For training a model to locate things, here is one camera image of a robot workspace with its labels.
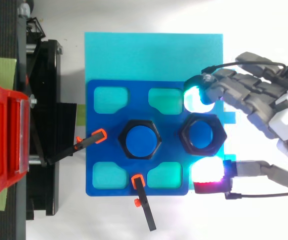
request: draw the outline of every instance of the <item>led light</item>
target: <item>led light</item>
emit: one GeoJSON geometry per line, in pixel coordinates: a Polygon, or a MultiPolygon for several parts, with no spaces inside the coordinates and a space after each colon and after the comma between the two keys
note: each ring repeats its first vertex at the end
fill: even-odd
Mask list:
{"type": "Polygon", "coordinates": [[[184,106],[191,113],[208,113],[214,108],[215,103],[209,105],[203,104],[199,95],[199,91],[200,90],[197,86],[193,86],[188,89],[184,93],[184,106]]]}
{"type": "Polygon", "coordinates": [[[223,160],[218,156],[204,157],[191,167],[194,183],[219,182],[224,177],[223,160]]]}

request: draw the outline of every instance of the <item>red plastic bin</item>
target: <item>red plastic bin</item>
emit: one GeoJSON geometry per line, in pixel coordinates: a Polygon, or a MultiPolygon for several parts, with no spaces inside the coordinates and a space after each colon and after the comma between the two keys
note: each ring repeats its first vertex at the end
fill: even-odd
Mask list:
{"type": "Polygon", "coordinates": [[[0,192],[29,169],[29,126],[28,97],[0,87],[0,192]]]}

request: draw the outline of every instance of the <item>black clamp lever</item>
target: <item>black clamp lever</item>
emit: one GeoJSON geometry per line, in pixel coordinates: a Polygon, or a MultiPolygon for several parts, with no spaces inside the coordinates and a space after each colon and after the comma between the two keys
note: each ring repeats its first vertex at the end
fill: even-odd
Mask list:
{"type": "Polygon", "coordinates": [[[144,187],[145,187],[144,178],[141,174],[137,174],[137,175],[132,176],[131,180],[132,180],[133,187],[135,190],[137,190],[138,197],[139,197],[139,198],[134,200],[135,206],[136,207],[140,207],[140,206],[143,207],[149,230],[154,231],[154,230],[156,230],[156,225],[155,225],[153,214],[152,214],[152,211],[150,209],[147,195],[146,195],[146,192],[144,189],[144,187]]]}
{"type": "Polygon", "coordinates": [[[78,152],[81,149],[90,146],[91,144],[99,144],[106,139],[107,139],[107,133],[102,128],[93,132],[92,135],[88,138],[81,139],[80,137],[77,137],[77,143],[75,145],[61,151],[60,153],[51,158],[48,158],[47,162],[49,165],[53,165],[54,163],[60,161],[61,159],[71,156],[75,152],[78,152]]]}

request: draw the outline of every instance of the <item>screw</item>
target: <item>screw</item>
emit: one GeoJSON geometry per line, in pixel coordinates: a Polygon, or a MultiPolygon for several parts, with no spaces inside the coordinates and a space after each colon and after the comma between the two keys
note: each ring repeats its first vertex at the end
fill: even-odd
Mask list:
{"type": "Polygon", "coordinates": [[[35,96],[33,94],[30,96],[29,102],[30,102],[30,107],[33,109],[35,105],[37,104],[37,99],[35,99],[35,96]]]}
{"type": "Polygon", "coordinates": [[[30,17],[30,7],[28,3],[20,4],[20,7],[18,8],[18,15],[25,19],[30,17]]]}
{"type": "Polygon", "coordinates": [[[57,48],[57,54],[62,55],[63,52],[64,52],[63,47],[62,47],[62,46],[59,46],[59,47],[57,48]]]}

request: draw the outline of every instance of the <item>black wire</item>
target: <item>black wire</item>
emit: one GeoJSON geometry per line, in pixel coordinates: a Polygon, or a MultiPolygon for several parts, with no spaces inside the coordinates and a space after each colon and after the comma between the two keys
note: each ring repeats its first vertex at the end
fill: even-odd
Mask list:
{"type": "Polygon", "coordinates": [[[244,195],[242,194],[242,198],[275,198],[275,197],[286,197],[288,196],[288,192],[284,193],[275,193],[275,194],[262,194],[262,195],[244,195]]]}
{"type": "Polygon", "coordinates": [[[241,199],[241,198],[251,198],[251,199],[258,199],[258,198],[275,198],[275,197],[286,197],[288,196],[288,192],[284,193],[275,193],[275,194],[260,194],[260,195],[246,195],[240,193],[229,193],[227,195],[228,199],[241,199]]]}
{"type": "Polygon", "coordinates": [[[215,72],[217,69],[224,68],[224,67],[229,67],[229,66],[236,66],[236,65],[274,65],[274,66],[281,66],[283,68],[286,67],[285,64],[280,63],[280,62],[273,62],[273,61],[236,61],[236,62],[230,62],[230,63],[225,63],[221,65],[214,65],[214,66],[209,66],[207,68],[204,68],[201,72],[206,73],[206,74],[212,74],[215,72]]]}

